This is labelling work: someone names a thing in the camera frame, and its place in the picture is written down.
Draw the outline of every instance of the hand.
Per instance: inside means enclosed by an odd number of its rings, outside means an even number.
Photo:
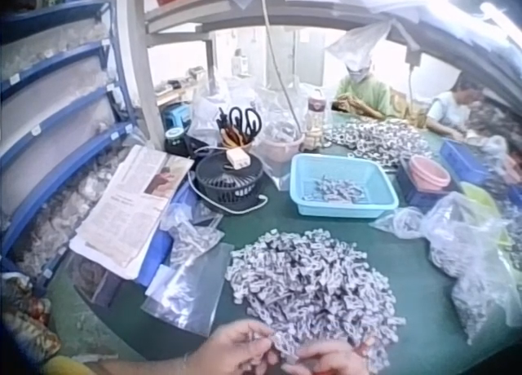
[[[256,333],[262,336],[251,341]],[[241,375],[255,365],[255,375],[263,375],[268,365],[277,364],[271,351],[273,331],[255,320],[240,320],[218,328],[187,361],[187,375]]]
[[[327,371],[333,371],[336,375],[369,375],[366,359],[344,341],[316,342],[299,350],[298,357],[301,360],[316,359],[313,372],[302,364],[283,364],[281,368],[290,375],[313,375]]]
[[[357,110],[364,110],[366,108],[366,103],[356,98],[355,96],[351,96],[348,100],[348,103],[350,104],[350,106]]]
[[[464,135],[460,133],[458,130],[452,130],[449,134],[449,137],[451,137],[455,141],[464,141]]]

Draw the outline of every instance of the sleeve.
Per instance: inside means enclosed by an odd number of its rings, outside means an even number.
[[[348,84],[350,83],[349,77],[345,77],[339,84],[339,88],[337,89],[337,94],[335,98],[338,98],[342,94],[346,94],[348,92]]]
[[[390,88],[385,84],[381,85],[381,89],[379,94],[380,100],[378,101],[376,109],[386,117],[390,117],[393,115],[391,102],[392,93],[390,92]]]
[[[436,99],[432,104],[427,112],[427,117],[431,118],[434,121],[440,122],[442,118],[445,116],[445,110],[442,102],[440,100]]]

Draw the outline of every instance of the blue plastic basket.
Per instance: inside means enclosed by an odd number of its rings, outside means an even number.
[[[489,177],[488,169],[466,144],[445,140],[440,155],[461,181],[481,185]]]
[[[323,177],[356,183],[364,191],[363,201],[357,204],[305,201],[306,195],[314,193],[316,181]],[[377,218],[399,205],[392,183],[380,165],[365,159],[306,153],[292,158],[290,197],[300,214],[332,218]]]
[[[510,185],[507,195],[513,204],[522,207],[522,186]]]
[[[447,187],[435,192],[427,192],[418,190],[414,180],[409,172],[409,159],[401,158],[399,169],[397,171],[397,183],[402,191],[406,203],[409,206],[416,206],[423,212],[430,210],[433,205],[442,197],[447,196],[451,192],[462,193],[462,188],[451,178],[451,182]]]

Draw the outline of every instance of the green shirt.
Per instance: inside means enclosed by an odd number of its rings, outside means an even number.
[[[355,96],[387,117],[393,115],[390,89],[373,75],[369,75],[360,83],[354,83],[349,76],[346,76],[341,81],[336,96],[339,97],[342,94]]]

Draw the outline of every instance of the newspaper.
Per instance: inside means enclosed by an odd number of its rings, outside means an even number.
[[[192,164],[184,157],[134,146],[78,235],[126,267],[147,243]]]

